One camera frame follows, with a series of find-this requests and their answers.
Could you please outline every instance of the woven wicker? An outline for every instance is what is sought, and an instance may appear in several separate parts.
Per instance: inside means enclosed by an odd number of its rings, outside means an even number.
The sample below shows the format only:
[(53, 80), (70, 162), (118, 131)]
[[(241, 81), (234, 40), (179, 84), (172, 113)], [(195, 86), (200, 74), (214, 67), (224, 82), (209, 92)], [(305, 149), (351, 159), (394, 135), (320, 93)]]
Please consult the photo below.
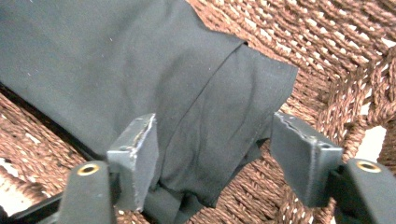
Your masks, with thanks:
[[(378, 161), (396, 174), (394, 0), (189, 2), (210, 29), (237, 35), (263, 54), (300, 68), (281, 110), (344, 147), (345, 161), (356, 155), (366, 130), (386, 128)], [(26, 202), (35, 203), (44, 198), (42, 191), (62, 191), (67, 172), (83, 159), (33, 108), (3, 93), (13, 102), (0, 95), (0, 158), (10, 160), (20, 175), (16, 179), (1, 173), (1, 178), (16, 185), (7, 193), (20, 189)], [(367, 113), (361, 112), (364, 105), (369, 105)], [(32, 182), (33, 189), (23, 190)], [(324, 209), (305, 208), (263, 147), (262, 157), (221, 193), (217, 209), (206, 208), (189, 222), (329, 223), (332, 208), (333, 203)], [(147, 223), (139, 214), (120, 212), (120, 223), (131, 221)]]

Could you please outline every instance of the metal grommet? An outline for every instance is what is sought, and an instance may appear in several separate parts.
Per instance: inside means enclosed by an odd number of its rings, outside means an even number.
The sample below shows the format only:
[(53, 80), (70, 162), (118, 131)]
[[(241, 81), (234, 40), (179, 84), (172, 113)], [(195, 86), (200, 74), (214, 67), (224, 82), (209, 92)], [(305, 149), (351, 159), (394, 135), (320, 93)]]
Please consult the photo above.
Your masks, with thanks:
[(83, 165), (81, 168), (78, 169), (77, 174), (78, 175), (91, 175), (96, 173), (96, 171), (99, 170), (99, 166), (91, 163), (91, 164), (86, 164)]
[(370, 173), (379, 173), (381, 172), (381, 168), (379, 168), (377, 165), (374, 163), (368, 162), (368, 161), (358, 161), (357, 165), (359, 168), (361, 168), (363, 171), (370, 172)]

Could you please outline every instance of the folded cloth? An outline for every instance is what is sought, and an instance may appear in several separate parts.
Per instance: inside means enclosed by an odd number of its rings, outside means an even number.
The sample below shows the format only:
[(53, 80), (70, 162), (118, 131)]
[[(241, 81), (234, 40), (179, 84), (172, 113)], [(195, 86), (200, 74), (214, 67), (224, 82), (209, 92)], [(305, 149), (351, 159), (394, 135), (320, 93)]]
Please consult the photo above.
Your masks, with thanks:
[(296, 68), (207, 30), (181, 0), (2, 1), (0, 81), (104, 159), (156, 113), (145, 212), (183, 222), (260, 156)]

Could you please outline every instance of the wicker weave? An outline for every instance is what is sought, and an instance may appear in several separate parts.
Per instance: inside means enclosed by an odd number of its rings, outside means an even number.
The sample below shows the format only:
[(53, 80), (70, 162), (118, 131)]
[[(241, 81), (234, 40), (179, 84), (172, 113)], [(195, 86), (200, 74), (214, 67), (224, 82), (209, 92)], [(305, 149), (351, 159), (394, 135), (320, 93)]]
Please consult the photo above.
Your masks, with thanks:
[[(189, 2), (210, 29), (237, 35), (263, 54), (300, 68), (281, 110), (344, 147), (345, 161), (356, 155), (366, 130), (386, 128), (378, 161), (396, 174), (396, 48), (386, 42), (396, 42), (394, 0)], [(83, 159), (32, 108), (14, 103), (0, 95), (0, 157), (20, 171), (19, 185), (33, 177), (54, 195), (70, 167)], [(368, 104), (368, 113), (361, 113)], [(221, 193), (217, 209), (206, 208), (189, 222), (329, 223), (332, 207), (305, 208), (263, 147), (262, 157)], [(121, 223), (131, 221), (147, 223), (139, 214), (119, 216)]]

